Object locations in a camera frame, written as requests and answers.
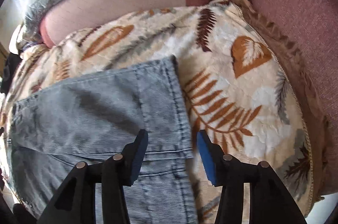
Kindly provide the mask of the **blue denim pant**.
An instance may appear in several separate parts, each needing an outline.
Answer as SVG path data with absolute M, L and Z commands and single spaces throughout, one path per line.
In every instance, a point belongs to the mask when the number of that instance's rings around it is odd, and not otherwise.
M 101 163 L 144 129 L 140 175 L 124 190 L 130 221 L 197 223 L 186 171 L 191 129 L 174 56 L 63 80 L 16 101 L 11 113 L 12 184 L 34 216 L 77 162 Z

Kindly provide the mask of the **leaf patterned cream blanket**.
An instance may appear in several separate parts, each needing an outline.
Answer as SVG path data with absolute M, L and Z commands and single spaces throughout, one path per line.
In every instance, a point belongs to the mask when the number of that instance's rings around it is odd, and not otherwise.
M 304 115 L 276 55 L 246 22 L 238 6 L 212 3 L 129 13 L 68 35 L 52 48 L 23 52 L 1 107 L 1 168 L 12 192 L 9 166 L 11 110 L 66 79 L 176 58 L 177 75 L 190 122 L 190 180 L 197 223 L 213 223 L 221 188 L 207 179 L 196 149 L 205 130 L 211 141 L 241 162 L 267 161 L 303 215 L 313 203 L 313 167 Z

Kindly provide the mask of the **black cloth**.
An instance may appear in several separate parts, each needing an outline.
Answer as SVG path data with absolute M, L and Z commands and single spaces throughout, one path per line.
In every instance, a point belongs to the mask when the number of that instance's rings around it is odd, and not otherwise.
M 8 94 L 11 83 L 14 78 L 14 74 L 22 59 L 19 55 L 10 52 L 5 61 L 5 67 L 3 69 L 3 77 L 1 82 L 1 93 Z

